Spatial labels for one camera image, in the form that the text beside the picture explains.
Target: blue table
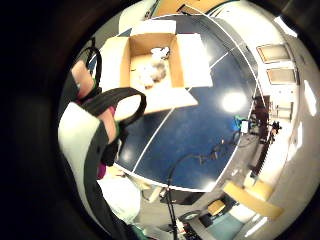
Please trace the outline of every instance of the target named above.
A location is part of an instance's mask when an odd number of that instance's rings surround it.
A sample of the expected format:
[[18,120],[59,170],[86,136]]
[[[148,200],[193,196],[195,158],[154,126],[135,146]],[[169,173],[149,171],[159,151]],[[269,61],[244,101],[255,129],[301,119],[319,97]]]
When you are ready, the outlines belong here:
[[[250,113],[257,76],[257,63],[252,54],[226,23],[216,24],[201,15],[172,15],[161,19],[175,20],[177,33],[201,35],[210,56],[213,87],[189,89],[199,102],[197,106],[148,114],[128,128],[130,135],[117,164],[126,172],[159,185],[166,184],[169,170],[179,158],[188,154],[207,155],[222,139],[232,137],[233,117],[248,117]],[[222,106],[222,99],[231,92],[245,96],[243,107],[232,113]],[[234,151],[235,146],[229,146],[217,160],[202,164],[195,158],[185,159],[177,166],[172,185],[176,189],[210,191]]]

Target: box flap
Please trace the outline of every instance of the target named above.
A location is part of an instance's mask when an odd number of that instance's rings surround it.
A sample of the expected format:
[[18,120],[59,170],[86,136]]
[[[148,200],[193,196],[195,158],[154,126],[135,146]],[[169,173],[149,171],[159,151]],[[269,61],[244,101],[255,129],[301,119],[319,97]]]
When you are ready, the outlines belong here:
[[199,34],[177,34],[185,87],[212,87],[208,58]]
[[130,83],[130,49],[128,37],[109,38],[100,49],[102,72],[100,87],[103,91]]
[[[144,94],[147,97],[145,114],[198,105],[198,101],[184,88],[148,89]],[[139,107],[139,103],[139,96],[132,96],[119,102],[115,120],[120,121],[131,116]]]
[[138,23],[131,30],[130,36],[144,33],[176,33],[174,20],[146,20]]

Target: open cardboard box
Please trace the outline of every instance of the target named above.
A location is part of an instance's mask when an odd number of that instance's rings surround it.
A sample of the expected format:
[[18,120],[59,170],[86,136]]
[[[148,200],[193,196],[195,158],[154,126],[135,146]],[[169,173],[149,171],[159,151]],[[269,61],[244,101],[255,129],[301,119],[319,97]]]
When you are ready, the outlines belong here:
[[[151,49],[169,47],[165,60],[166,77],[151,89],[140,81],[139,67],[151,61]],[[186,90],[192,87],[211,87],[209,64],[199,34],[142,33],[130,37],[109,38],[101,48],[103,91],[116,87],[133,87],[147,96],[145,113],[197,105]],[[139,99],[131,97],[125,107],[117,108],[116,117],[124,118],[135,111]]]

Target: person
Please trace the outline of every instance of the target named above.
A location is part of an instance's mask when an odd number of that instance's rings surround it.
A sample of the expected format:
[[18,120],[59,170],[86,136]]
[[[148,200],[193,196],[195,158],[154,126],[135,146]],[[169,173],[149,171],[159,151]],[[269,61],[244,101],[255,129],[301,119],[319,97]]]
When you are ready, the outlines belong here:
[[[90,75],[89,70],[86,68],[85,63],[82,60],[75,63],[71,68],[71,73],[78,87],[77,100],[78,103],[81,103],[81,100],[85,99],[86,96],[96,87],[96,82]],[[102,120],[108,135],[107,144],[112,143],[117,137],[117,123],[114,120],[115,111],[116,107],[111,106],[98,116],[98,118]],[[97,179],[102,179],[104,177],[106,169],[106,165],[103,163],[99,164]],[[117,174],[123,175],[124,173],[119,170]]]

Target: table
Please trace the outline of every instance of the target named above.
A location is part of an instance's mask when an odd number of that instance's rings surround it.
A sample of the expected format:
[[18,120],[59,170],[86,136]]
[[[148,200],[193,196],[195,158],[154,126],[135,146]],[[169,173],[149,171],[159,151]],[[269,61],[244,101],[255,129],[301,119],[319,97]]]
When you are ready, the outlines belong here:
[[[199,33],[206,48],[213,87],[190,88],[199,105],[171,109],[143,116],[129,126],[129,136],[116,165],[126,173],[165,186],[172,165],[188,154],[207,155],[222,139],[234,132],[233,117],[248,117],[252,97],[257,94],[257,63],[236,32],[224,22],[212,22],[203,15],[170,15],[177,33]],[[128,36],[130,29],[120,34]],[[242,96],[230,99],[230,96]],[[211,191],[236,146],[223,156],[200,164],[185,159],[176,168],[172,188],[185,191]]]

